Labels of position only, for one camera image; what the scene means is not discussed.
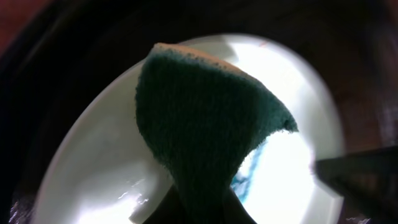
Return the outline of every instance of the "dark object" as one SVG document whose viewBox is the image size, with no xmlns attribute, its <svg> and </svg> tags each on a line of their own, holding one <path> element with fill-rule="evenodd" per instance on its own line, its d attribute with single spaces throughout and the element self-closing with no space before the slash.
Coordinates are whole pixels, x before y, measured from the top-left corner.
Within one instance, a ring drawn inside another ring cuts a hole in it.
<svg viewBox="0 0 398 224">
<path fill-rule="evenodd" d="M 386 185 L 392 186 L 397 197 L 397 182 L 393 177 L 398 174 L 398 147 L 318 161 L 316 169 L 320 180 L 371 217 L 372 224 L 398 223 L 397 204 L 386 190 Z M 366 189 L 369 184 L 364 187 L 352 181 L 355 174 L 374 174 L 380 187 Z"/>
<path fill-rule="evenodd" d="M 280 130 L 298 131 L 287 108 L 261 82 L 203 52 L 157 44 L 142 68 L 137 125 L 174 178 L 197 223 L 218 223 L 222 201 L 244 158 Z"/>
<path fill-rule="evenodd" d="M 223 208 L 220 213 L 222 217 L 220 223 L 256 224 L 256 222 L 245 211 L 232 189 L 227 191 L 223 200 Z M 160 205 L 144 222 L 144 224 L 158 223 L 193 223 L 193 220 L 189 218 L 180 201 L 180 197 L 175 186 L 170 188 Z"/>
</svg>

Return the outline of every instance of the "blue stain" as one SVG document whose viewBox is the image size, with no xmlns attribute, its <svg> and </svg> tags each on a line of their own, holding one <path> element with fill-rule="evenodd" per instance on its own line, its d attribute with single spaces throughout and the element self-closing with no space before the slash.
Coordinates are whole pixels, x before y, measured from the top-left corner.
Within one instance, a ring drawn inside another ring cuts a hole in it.
<svg viewBox="0 0 398 224">
<path fill-rule="evenodd" d="M 249 194 L 250 186 L 252 182 L 252 178 L 254 175 L 254 171 L 257 169 L 257 164 L 259 162 L 260 156 L 264 150 L 264 146 L 266 145 L 266 141 L 261 143 L 257 149 L 254 150 L 253 159 L 250 164 L 249 174 L 245 177 L 242 176 L 239 171 L 232 179 L 231 188 L 234 190 L 238 199 L 243 203 L 246 200 L 246 197 Z"/>
</svg>

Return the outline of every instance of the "green scouring pad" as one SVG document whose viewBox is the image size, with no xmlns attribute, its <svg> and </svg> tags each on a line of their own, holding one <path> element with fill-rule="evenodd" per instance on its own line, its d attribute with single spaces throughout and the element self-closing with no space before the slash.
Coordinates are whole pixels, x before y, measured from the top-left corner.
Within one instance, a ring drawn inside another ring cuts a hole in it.
<svg viewBox="0 0 398 224">
<path fill-rule="evenodd" d="M 136 118 L 197 223 L 219 222 L 216 213 L 251 150 L 273 132 L 297 131 L 261 82 L 211 55 L 169 44 L 156 44 L 146 59 Z"/>
</svg>

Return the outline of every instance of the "white plate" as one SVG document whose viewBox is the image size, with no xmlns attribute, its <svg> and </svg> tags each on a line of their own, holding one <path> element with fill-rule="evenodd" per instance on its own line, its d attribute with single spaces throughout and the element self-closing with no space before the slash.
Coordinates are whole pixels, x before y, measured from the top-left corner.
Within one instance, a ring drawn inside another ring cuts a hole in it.
<svg viewBox="0 0 398 224">
<path fill-rule="evenodd" d="M 261 178 L 244 203 L 253 219 L 335 224 L 342 198 L 314 177 L 310 159 L 312 152 L 317 159 L 339 156 L 341 129 L 314 70 L 285 47 L 258 37 L 216 35 L 182 44 L 263 82 L 297 121 L 300 134 L 275 135 L 262 155 Z M 142 64 L 113 81 L 73 125 L 45 175 L 34 224 L 128 224 L 131 214 L 135 223 L 142 223 L 162 200 L 170 177 L 152 158 L 135 120 Z"/>
</svg>

